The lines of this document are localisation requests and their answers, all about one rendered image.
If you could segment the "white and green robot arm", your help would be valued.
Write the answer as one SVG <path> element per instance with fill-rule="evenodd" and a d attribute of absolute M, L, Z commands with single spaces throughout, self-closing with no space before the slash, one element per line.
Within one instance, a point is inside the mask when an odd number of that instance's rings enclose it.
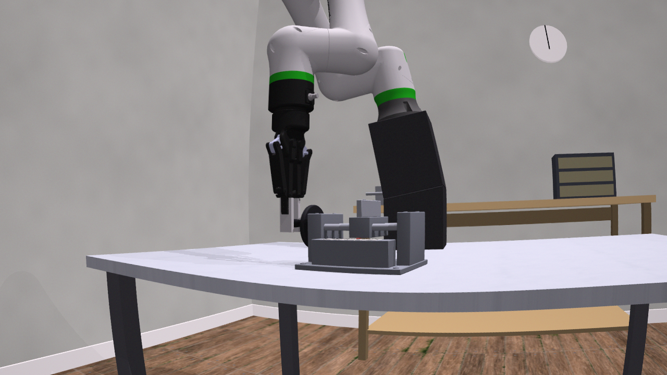
<path fill-rule="evenodd" d="M 364 0 L 327 0 L 329 21 L 320 0 L 282 2 L 295 26 L 278 29 L 268 42 L 270 113 L 311 113 L 319 98 L 314 74 L 332 101 L 372 93 L 377 121 L 422 111 L 405 54 L 394 46 L 377 48 Z"/>

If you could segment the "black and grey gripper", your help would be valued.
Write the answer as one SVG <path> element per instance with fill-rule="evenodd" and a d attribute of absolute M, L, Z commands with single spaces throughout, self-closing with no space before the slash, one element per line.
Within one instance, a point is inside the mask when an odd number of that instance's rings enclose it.
<path fill-rule="evenodd" d="M 300 227 L 294 228 L 294 219 L 301 219 L 300 199 L 306 194 L 313 152 L 306 148 L 304 138 L 310 128 L 310 115 L 304 110 L 281 109 L 273 113 L 271 128 L 276 135 L 265 147 L 273 191 L 280 198 L 280 232 L 300 232 Z"/>

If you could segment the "grey bench vise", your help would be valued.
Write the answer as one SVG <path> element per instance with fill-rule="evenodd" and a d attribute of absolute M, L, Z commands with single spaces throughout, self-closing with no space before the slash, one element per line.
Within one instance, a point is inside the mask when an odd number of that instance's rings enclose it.
<path fill-rule="evenodd" d="M 294 219 L 294 228 L 300 227 L 309 262 L 295 264 L 295 270 L 402 275 L 427 265 L 425 212 L 397 212 L 397 223 L 388 223 L 381 217 L 381 201 L 365 199 L 356 200 L 356 211 L 357 217 L 343 223 L 343 214 L 307 206 L 302 218 Z M 349 239 L 343 231 L 349 231 Z M 397 231 L 397 259 L 396 240 L 358 239 L 387 236 L 388 231 Z"/>

